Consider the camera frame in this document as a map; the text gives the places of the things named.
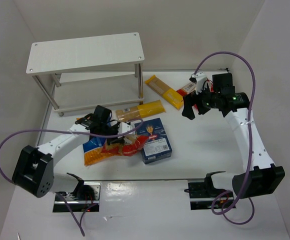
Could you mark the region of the white two-tier metal shelf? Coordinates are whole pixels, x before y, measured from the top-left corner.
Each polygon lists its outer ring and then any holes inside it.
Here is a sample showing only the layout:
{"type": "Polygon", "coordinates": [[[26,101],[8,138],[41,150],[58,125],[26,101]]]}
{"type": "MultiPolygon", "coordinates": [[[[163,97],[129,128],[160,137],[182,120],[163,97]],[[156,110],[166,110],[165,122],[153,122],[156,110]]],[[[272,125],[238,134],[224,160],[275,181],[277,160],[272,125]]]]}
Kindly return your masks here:
{"type": "Polygon", "coordinates": [[[97,105],[144,102],[143,62],[138,32],[34,42],[26,73],[54,111],[83,111],[97,105]]]}

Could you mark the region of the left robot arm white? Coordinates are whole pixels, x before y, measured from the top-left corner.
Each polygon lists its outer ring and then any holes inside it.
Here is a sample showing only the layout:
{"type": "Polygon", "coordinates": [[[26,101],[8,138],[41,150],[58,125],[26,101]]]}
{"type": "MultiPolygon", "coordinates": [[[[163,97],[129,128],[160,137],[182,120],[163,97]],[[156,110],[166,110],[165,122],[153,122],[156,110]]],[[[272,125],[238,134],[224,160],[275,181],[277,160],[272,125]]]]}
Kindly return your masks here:
{"type": "Polygon", "coordinates": [[[96,135],[121,139],[124,123],[111,119],[112,111],[98,105],[93,113],[77,119],[72,127],[56,138],[39,146],[27,145],[19,155],[12,183],[41,198],[51,191],[55,178],[54,167],[77,147],[96,135]]]}

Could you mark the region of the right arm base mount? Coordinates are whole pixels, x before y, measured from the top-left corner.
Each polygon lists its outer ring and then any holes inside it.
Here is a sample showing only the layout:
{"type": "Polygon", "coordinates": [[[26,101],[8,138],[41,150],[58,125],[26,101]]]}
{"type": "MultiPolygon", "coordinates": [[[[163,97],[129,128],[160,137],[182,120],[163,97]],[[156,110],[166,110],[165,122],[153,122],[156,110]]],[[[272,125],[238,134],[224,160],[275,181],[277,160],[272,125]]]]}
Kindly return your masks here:
{"type": "MultiPolygon", "coordinates": [[[[210,210],[213,200],[221,193],[225,192],[224,189],[208,190],[207,184],[204,180],[193,180],[187,182],[187,188],[183,190],[189,196],[190,210],[210,210]]],[[[218,198],[214,204],[215,210],[228,208],[234,201],[232,193],[227,193],[218,198]]]]}

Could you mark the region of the blue Barilla pasta box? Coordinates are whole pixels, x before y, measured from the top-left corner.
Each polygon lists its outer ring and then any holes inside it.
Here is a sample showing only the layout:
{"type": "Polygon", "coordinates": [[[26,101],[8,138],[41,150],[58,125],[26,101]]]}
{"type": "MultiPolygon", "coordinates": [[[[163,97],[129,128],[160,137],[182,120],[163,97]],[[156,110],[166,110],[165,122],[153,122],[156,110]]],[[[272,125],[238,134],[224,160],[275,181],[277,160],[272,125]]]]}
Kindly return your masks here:
{"type": "Polygon", "coordinates": [[[136,133],[148,137],[141,151],[144,164],[171,157],[173,150],[160,118],[144,121],[136,133]]]}

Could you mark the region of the red fusilli bag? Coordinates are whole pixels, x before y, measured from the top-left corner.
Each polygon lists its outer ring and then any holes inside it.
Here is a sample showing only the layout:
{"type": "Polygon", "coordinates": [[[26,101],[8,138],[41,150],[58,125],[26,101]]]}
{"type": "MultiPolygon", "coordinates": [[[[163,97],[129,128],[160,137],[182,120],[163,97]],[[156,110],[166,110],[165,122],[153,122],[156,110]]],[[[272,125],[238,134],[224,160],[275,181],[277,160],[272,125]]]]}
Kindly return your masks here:
{"type": "MultiPolygon", "coordinates": [[[[200,84],[199,87],[201,87],[202,90],[204,89],[209,89],[210,92],[213,92],[213,82],[209,79],[203,80],[200,84]]],[[[196,84],[189,82],[185,86],[181,87],[178,89],[176,92],[179,93],[182,97],[190,94],[191,92],[196,90],[196,84]]]]}
{"type": "Polygon", "coordinates": [[[110,138],[105,141],[101,153],[131,157],[141,151],[148,140],[149,136],[137,134],[110,138]]]}

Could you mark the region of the blue orange pasta bag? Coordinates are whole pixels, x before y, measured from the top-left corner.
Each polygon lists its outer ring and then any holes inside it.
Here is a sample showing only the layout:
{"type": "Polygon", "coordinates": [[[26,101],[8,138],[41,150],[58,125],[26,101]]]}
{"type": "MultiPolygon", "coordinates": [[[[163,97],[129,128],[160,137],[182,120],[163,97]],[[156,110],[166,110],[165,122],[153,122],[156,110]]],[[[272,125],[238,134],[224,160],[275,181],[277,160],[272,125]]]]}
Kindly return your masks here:
{"type": "Polygon", "coordinates": [[[106,140],[106,138],[90,136],[82,145],[85,166],[97,164],[113,156],[111,153],[102,152],[106,140]]]}

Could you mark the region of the yellow spaghetti bag near shelf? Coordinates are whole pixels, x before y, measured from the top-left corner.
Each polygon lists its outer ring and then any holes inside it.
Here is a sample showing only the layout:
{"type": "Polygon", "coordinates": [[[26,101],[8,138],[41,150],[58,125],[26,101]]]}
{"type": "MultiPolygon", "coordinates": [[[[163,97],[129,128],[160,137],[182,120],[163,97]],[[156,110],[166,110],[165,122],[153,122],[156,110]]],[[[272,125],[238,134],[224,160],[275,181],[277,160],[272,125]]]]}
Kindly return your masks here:
{"type": "Polygon", "coordinates": [[[115,111],[116,118],[120,122],[129,122],[134,119],[144,119],[165,112],[165,108],[160,100],[149,103],[118,109],[115,111]]]}

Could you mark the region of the yellow spaghetti bag far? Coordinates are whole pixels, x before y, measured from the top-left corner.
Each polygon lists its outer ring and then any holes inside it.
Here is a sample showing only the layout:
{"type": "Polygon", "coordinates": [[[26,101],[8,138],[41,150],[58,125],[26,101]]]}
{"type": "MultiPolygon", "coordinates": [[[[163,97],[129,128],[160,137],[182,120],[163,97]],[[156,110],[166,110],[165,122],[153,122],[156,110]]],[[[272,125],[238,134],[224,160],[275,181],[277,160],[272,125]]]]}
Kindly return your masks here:
{"type": "Polygon", "coordinates": [[[183,97],[157,76],[151,76],[145,81],[145,84],[177,110],[180,110],[184,106],[183,97]]]}

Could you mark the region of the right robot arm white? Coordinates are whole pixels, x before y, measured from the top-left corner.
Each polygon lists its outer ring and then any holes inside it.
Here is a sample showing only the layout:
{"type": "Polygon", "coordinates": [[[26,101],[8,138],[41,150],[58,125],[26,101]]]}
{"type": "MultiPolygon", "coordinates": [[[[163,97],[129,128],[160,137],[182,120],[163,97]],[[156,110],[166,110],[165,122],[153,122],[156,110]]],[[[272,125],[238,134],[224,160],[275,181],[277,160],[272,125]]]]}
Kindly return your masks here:
{"type": "Polygon", "coordinates": [[[246,172],[241,174],[217,171],[204,179],[208,191],[228,190],[240,199],[272,194],[285,177],[284,168],[275,165],[257,130],[253,114],[249,112],[250,100],[246,93],[236,92],[231,73],[212,76],[212,88],[203,72],[189,79],[195,89],[183,97],[182,116],[193,120],[196,106],[199,115],[217,109],[229,124],[246,172]]]}

